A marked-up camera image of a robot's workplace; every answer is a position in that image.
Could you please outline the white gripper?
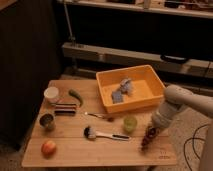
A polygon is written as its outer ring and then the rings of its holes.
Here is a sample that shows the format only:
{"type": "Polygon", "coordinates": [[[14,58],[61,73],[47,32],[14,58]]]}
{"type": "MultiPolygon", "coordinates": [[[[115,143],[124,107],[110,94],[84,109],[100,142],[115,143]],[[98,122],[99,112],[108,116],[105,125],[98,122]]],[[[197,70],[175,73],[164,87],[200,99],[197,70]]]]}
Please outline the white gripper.
{"type": "Polygon", "coordinates": [[[164,130],[170,126],[174,116],[179,112],[179,105],[163,101],[151,116],[152,125],[155,128],[164,130]]]}

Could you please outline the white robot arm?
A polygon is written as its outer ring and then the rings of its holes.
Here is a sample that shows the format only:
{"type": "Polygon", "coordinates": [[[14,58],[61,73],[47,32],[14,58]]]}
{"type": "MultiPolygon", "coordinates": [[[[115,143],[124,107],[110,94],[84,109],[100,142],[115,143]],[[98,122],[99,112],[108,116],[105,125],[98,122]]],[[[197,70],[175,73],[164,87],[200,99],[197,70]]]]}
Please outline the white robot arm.
{"type": "Polygon", "coordinates": [[[213,171],[213,97],[199,95],[177,85],[164,89],[163,101],[151,116],[151,123],[157,132],[168,128],[173,118],[190,107],[212,119],[207,131],[199,171],[213,171]]]}

